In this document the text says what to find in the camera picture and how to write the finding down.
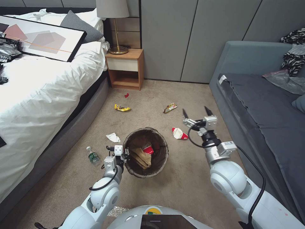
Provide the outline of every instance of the picture frame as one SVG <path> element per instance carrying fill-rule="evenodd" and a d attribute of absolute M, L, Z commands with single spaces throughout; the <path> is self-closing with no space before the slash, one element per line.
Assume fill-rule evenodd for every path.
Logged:
<path fill-rule="evenodd" d="M 71 62 L 85 39 L 83 30 L 0 15 L 0 31 L 20 40 L 24 54 Z"/>

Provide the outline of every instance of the wooden nightstand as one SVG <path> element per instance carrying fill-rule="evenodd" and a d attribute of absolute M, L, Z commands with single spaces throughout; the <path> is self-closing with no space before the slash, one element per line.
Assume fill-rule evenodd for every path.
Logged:
<path fill-rule="evenodd" d="M 141 90 L 144 80 L 143 49 L 129 49 L 122 55 L 107 53 L 106 62 L 113 88 Z"/>

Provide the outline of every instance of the lamp shade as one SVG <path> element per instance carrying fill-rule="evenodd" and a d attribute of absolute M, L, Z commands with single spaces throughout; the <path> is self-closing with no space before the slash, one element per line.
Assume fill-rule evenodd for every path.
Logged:
<path fill-rule="evenodd" d="M 126 0 L 96 0 L 98 17 L 129 17 Z"/>

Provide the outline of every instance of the table lamp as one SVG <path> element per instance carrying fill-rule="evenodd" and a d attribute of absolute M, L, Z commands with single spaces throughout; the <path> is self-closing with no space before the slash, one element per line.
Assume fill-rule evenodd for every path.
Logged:
<path fill-rule="evenodd" d="M 98 17 L 114 18 L 115 37 L 117 46 L 109 49 L 112 54 L 124 54 L 128 52 L 128 48 L 119 45 L 118 29 L 116 18 L 129 17 L 126 0 L 96 0 L 96 10 Z"/>

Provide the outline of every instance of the plastic bottle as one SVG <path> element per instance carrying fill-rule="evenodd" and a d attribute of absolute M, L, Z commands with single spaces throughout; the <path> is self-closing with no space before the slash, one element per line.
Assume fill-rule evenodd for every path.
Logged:
<path fill-rule="evenodd" d="M 87 151 L 89 152 L 88 158 L 90 162 L 95 166 L 99 165 L 101 163 L 101 160 L 99 159 L 98 155 L 91 150 L 90 146 L 87 147 Z"/>

